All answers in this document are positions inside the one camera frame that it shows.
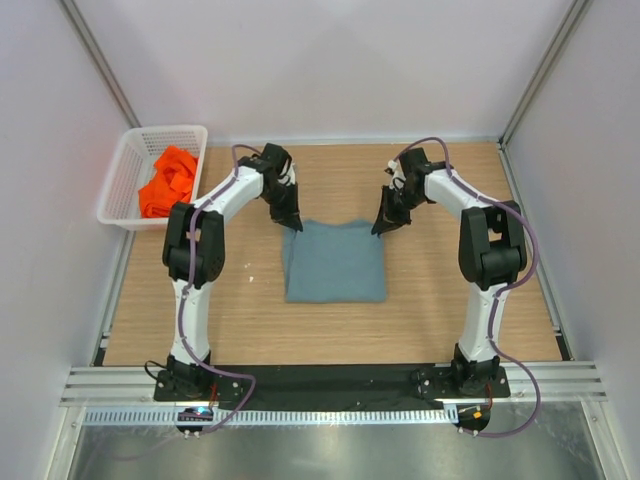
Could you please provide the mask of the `grey-blue t shirt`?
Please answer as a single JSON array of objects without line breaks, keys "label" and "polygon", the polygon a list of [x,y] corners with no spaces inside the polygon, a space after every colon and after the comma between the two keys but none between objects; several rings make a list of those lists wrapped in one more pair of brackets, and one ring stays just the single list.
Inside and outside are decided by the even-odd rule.
[{"label": "grey-blue t shirt", "polygon": [[372,224],[307,220],[286,228],[282,262],[288,303],[382,303],[387,299],[384,240]]}]

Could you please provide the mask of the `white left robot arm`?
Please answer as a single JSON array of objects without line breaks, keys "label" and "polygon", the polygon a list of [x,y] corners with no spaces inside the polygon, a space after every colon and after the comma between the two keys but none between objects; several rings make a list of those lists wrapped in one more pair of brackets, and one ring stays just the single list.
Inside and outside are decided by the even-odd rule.
[{"label": "white left robot arm", "polygon": [[212,288],[226,260],[225,228],[230,220],[261,198],[274,223],[303,230],[295,164],[287,150],[267,143],[233,161],[221,184],[170,210],[162,262],[175,294],[175,336],[156,376],[156,401],[201,400],[224,375],[210,365],[208,322]]}]

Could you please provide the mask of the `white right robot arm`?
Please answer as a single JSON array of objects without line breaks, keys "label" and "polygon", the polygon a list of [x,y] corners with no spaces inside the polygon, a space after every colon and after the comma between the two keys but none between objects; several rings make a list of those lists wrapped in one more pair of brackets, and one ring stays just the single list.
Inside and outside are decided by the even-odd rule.
[{"label": "white right robot arm", "polygon": [[463,333],[454,347],[448,380],[462,396],[479,396],[498,379],[496,350],[508,290],[527,266],[517,203],[500,203],[464,181],[448,161],[431,162],[421,148],[388,162],[371,233],[380,236],[411,223],[411,211],[429,203],[459,221],[458,265],[470,296]]}]

